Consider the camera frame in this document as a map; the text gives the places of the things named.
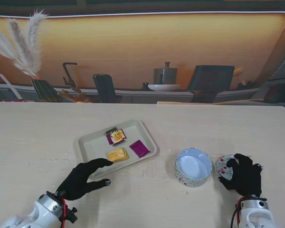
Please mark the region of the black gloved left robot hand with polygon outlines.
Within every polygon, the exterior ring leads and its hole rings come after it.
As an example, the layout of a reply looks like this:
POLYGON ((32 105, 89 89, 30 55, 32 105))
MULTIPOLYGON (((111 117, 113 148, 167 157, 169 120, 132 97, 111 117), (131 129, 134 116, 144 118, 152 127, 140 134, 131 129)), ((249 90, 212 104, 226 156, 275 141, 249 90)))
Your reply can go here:
POLYGON ((113 165, 112 161, 104 158, 98 158, 86 163, 78 164, 60 184, 56 193, 64 193, 62 197, 65 200, 77 200, 94 190, 109 186, 109 179, 87 182, 89 176, 99 168, 113 165))

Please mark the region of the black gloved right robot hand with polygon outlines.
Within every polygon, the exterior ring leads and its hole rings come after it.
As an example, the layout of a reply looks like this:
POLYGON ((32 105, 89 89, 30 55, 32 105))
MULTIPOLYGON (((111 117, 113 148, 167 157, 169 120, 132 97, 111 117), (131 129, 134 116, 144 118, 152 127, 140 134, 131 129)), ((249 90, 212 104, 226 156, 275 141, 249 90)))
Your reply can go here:
POLYGON ((227 167, 232 168, 232 178, 227 180, 224 177, 218 177, 227 190, 235 190, 241 196, 261 196, 261 171, 263 168, 260 164, 253 164, 249 157, 236 153, 234 158, 227 162, 227 167))

